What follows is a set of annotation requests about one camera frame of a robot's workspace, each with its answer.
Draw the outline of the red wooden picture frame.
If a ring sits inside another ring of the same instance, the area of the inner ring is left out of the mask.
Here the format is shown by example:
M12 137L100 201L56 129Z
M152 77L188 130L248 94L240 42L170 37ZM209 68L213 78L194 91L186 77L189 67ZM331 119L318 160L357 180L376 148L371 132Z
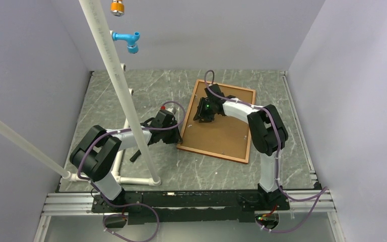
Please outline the red wooden picture frame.
M183 142L177 145L177 149L248 164L251 146L248 124L219 114L210 123L194 121L202 97L206 97L205 84L198 79L180 131Z

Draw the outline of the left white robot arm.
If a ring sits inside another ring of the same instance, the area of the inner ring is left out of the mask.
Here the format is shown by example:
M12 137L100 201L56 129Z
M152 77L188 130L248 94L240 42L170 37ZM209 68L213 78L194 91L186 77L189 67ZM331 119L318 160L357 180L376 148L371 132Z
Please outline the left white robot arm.
M182 141L174 113L164 107L155 117L141 123L141 127L148 146L160 141L165 144L177 144ZM113 212L121 210L126 204L125 190L111 174L114 160L120 149L136 146L130 129L119 132L95 125L89 129L69 157L70 163L100 190L105 197L105 206Z

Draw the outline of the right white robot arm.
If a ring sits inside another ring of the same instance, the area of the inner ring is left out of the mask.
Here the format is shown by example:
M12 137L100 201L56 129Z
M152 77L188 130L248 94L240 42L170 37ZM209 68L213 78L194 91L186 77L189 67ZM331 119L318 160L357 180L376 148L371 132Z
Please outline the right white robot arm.
M256 106L234 96L225 97L218 84L205 88L206 97L200 99L194 120L210 123L216 114L236 118L248 124L251 139L261 154L261 178L257 202L270 209L282 197L278 185L279 152L285 147L288 133L274 105Z

